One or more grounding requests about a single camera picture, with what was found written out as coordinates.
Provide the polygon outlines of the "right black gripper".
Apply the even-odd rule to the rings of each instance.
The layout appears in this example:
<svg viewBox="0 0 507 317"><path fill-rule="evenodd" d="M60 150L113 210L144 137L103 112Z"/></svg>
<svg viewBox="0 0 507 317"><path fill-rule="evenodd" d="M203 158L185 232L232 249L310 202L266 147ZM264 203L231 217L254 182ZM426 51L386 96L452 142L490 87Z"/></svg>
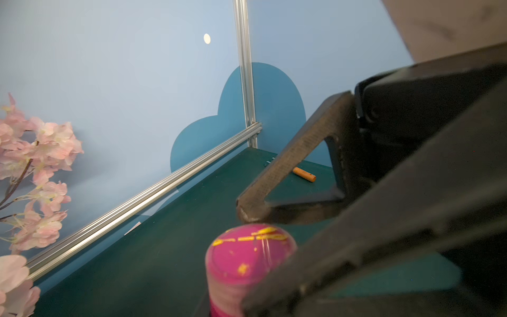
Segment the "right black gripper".
<svg viewBox="0 0 507 317"><path fill-rule="evenodd" d="M371 77L355 98L355 197L415 151L439 194L506 197L505 44Z"/></svg>

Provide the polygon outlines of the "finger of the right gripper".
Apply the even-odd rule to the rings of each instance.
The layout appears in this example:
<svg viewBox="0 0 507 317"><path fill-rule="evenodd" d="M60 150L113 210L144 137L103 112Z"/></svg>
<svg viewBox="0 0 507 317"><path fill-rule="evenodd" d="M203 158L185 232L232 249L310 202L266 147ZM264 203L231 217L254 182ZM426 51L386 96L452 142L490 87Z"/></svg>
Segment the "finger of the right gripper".
<svg viewBox="0 0 507 317"><path fill-rule="evenodd" d="M335 186L328 192L291 202L269 203L266 197L321 142L330 154ZM236 200L243 223L310 224L337 216L359 196L359 124L354 96L327 98L271 164Z"/></svg>

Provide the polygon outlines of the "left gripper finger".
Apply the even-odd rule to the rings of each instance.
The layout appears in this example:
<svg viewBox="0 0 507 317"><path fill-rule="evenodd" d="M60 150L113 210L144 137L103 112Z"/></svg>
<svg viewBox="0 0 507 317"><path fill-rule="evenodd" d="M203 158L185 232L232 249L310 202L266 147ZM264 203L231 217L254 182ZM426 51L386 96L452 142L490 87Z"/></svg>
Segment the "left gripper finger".
<svg viewBox="0 0 507 317"><path fill-rule="evenodd" d="M506 83L500 82L303 244L243 300L296 316L377 269L506 230Z"/></svg>

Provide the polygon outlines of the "magenta paint jar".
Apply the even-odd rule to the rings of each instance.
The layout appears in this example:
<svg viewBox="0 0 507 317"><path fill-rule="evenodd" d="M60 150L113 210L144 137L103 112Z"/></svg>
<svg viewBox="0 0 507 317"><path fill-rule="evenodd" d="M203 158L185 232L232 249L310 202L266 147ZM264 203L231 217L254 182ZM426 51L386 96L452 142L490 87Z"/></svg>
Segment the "magenta paint jar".
<svg viewBox="0 0 507 317"><path fill-rule="evenodd" d="M205 270L211 316L243 316L247 293L297 250L297 243L274 225L229 229L208 247Z"/></svg>

